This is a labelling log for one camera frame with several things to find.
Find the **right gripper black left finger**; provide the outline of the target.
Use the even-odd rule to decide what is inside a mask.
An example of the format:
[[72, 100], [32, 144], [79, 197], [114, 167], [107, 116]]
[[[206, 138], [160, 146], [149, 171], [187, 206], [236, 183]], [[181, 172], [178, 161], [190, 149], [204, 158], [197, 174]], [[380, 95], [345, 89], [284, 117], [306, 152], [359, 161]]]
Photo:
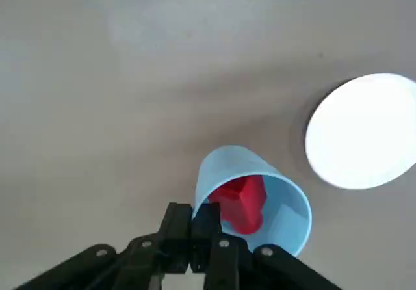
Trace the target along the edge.
[[156, 233], [134, 238], [117, 252], [95, 244], [19, 289], [160, 289], [165, 274], [183, 274], [190, 258], [192, 206], [171, 202]]

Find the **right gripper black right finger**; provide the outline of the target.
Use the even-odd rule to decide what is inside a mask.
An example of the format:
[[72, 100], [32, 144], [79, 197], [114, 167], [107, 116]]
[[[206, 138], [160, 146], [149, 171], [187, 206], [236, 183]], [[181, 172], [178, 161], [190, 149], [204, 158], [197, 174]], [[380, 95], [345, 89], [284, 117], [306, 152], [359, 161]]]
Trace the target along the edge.
[[204, 273], [204, 289], [338, 289], [329, 279], [274, 244], [250, 251], [226, 234], [218, 203], [202, 204], [191, 223], [191, 269]]

